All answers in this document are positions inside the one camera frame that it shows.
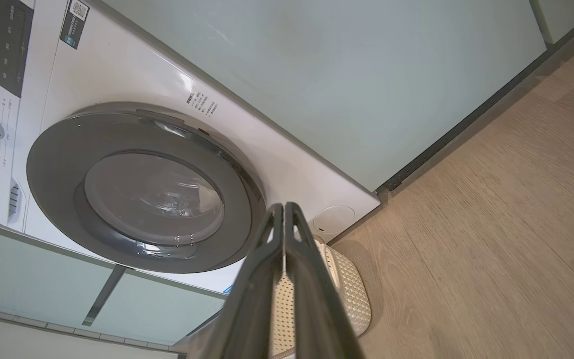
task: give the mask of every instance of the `door glass window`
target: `door glass window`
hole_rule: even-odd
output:
[[[223,222],[223,202],[198,173],[143,153],[102,159],[84,181],[94,211],[119,232],[155,245],[209,238]]]

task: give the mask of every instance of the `qr code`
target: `qr code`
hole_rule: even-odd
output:
[[[90,8],[86,4],[79,0],[72,0],[72,3],[70,4],[70,12],[83,21],[86,21],[87,12],[89,9]]]

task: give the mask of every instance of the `black baseboard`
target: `black baseboard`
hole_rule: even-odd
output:
[[[464,120],[460,121],[453,129],[449,130],[444,136],[439,140],[435,141],[428,149],[424,150],[419,156],[417,156],[413,161],[411,161],[407,166],[404,166],[398,173],[393,175],[388,181],[384,182],[382,185],[389,191],[393,191],[396,187],[400,186],[402,182],[419,169],[426,161],[442,150],[446,145],[448,145],[453,139],[459,136],[462,131],[467,129],[474,121],[478,120],[482,114],[487,112],[491,107],[493,107],[499,100],[508,95],[515,87],[526,80],[535,70],[538,70],[542,64],[548,59],[551,59],[553,55],[558,53],[558,51],[563,48],[569,41],[574,39],[574,28],[568,32],[560,41],[551,45],[547,43],[547,50],[544,54],[540,55],[533,63],[529,64],[527,68],[522,70],[517,76],[513,77],[508,84],[504,85],[503,88],[499,89],[493,96],[491,96],[486,102],[475,109],[469,116],[466,116]]]

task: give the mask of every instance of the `white washing machine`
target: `white washing machine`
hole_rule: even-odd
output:
[[[267,206],[380,204],[98,1],[0,0],[0,224],[227,293]]]

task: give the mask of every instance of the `black metal strip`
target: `black metal strip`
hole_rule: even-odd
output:
[[[531,75],[535,70],[537,70],[545,61],[550,59],[552,55],[557,53],[565,44],[568,43],[571,39],[574,38],[574,28],[568,32],[560,41],[554,43],[553,45],[547,43],[547,50],[544,54],[540,55],[533,63],[529,64],[522,72],[520,72],[517,76],[513,77],[512,80],[508,82],[508,84],[504,85],[503,88],[499,89],[493,96],[491,96],[486,102],[480,105],[477,109],[475,109],[469,116],[466,116],[464,120],[460,121],[453,129],[447,132],[444,136],[442,136],[439,140],[435,141],[433,145],[431,145],[428,149],[424,150],[419,156],[417,156],[413,161],[411,161],[407,166],[404,166],[398,173],[393,175],[388,181],[384,182],[382,186],[384,186],[389,191],[393,191],[396,187],[400,186],[402,182],[411,175],[411,173],[415,172],[420,166],[422,166],[426,161],[428,161],[431,157],[442,150],[444,146],[448,145],[455,137],[459,136],[462,131],[464,131],[467,127],[469,127],[475,120],[480,118],[484,112],[487,112],[493,105],[497,104],[499,100],[501,100],[504,96],[508,95],[517,85],[519,85],[522,81],[526,80],[529,75]]]
[[[110,276],[105,281],[103,288],[99,292],[99,295],[96,297],[96,300],[92,304],[90,311],[86,315],[84,322],[81,323],[82,325],[85,325],[87,327],[92,325],[92,323],[96,319],[96,316],[99,315],[99,312],[103,308],[103,305],[108,300],[108,298],[112,294],[112,291],[114,291],[114,288],[119,283],[119,280],[121,279],[121,277],[123,277],[123,273],[125,273],[126,269],[127,267],[124,267],[120,264],[116,264],[116,266],[114,266],[112,273],[110,273]]]

